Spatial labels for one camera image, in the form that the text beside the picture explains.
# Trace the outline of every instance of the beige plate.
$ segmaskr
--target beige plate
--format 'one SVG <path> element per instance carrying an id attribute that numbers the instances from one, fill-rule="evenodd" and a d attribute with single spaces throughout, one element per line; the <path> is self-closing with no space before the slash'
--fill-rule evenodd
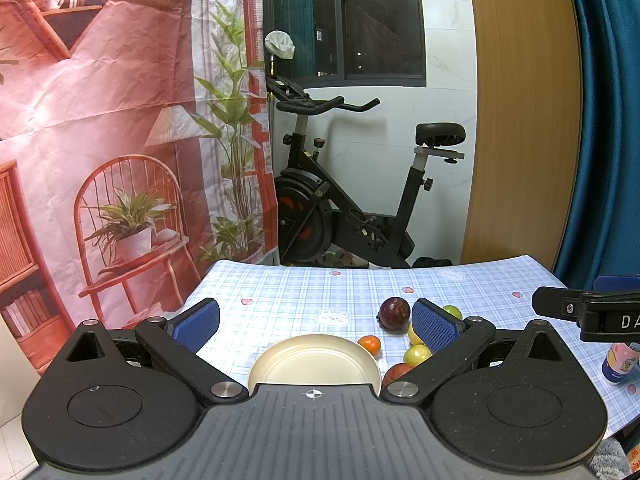
<path id="1" fill-rule="evenodd" d="M 248 389 L 269 384 L 366 384 L 380 393 L 378 363 L 362 346 L 328 334 L 290 337 L 267 348 L 249 371 Z"/>

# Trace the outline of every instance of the white plant pot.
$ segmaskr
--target white plant pot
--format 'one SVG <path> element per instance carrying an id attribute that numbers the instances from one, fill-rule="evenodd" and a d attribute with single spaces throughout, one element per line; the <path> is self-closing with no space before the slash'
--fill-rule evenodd
<path id="1" fill-rule="evenodd" d="M 151 250 L 151 227 L 116 242 L 116 250 L 124 262 L 130 262 Z"/>

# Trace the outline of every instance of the gray towel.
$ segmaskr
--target gray towel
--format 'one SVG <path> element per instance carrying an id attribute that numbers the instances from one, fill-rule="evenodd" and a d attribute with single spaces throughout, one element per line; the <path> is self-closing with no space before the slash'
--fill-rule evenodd
<path id="1" fill-rule="evenodd" d="M 622 480 L 631 474 L 629 461 L 615 438 L 606 438 L 600 443 L 591 469 L 600 480 Z"/>

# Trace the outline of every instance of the blue checkered tablecloth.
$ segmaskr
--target blue checkered tablecloth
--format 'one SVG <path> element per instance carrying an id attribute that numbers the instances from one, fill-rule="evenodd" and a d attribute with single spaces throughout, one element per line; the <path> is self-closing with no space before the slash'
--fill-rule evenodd
<path id="1" fill-rule="evenodd" d="M 406 335 L 390 335 L 376 322 L 380 303 L 401 296 L 410 305 L 428 298 L 453 304 L 466 316 L 482 316 L 497 328 L 523 328 L 537 317 L 531 296 L 539 286 L 562 286 L 528 256 L 435 269 L 322 269 L 270 267 L 220 261 L 190 295 L 184 308 L 203 298 L 220 305 L 220 329 L 198 352 L 205 361 L 246 384 L 249 370 L 270 345 L 287 337 L 329 333 L 357 341 L 373 334 L 382 342 L 384 374 L 402 361 Z M 607 436 L 640 414 L 640 370 L 620 384 L 602 377 L 609 344 L 583 343 L 573 323 L 549 320 L 595 384 L 609 412 Z"/>

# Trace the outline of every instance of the exercise bike flywheel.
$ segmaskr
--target exercise bike flywheel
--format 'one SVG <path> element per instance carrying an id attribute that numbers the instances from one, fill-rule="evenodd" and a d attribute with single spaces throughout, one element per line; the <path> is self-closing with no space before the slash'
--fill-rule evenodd
<path id="1" fill-rule="evenodd" d="M 286 176 L 276 177 L 274 182 L 278 199 L 278 239 L 282 248 L 288 245 L 289 231 L 303 213 L 313 190 L 303 182 Z M 326 252 L 331 244 L 331 211 L 329 201 L 321 199 L 287 251 L 287 260 L 312 262 Z"/>

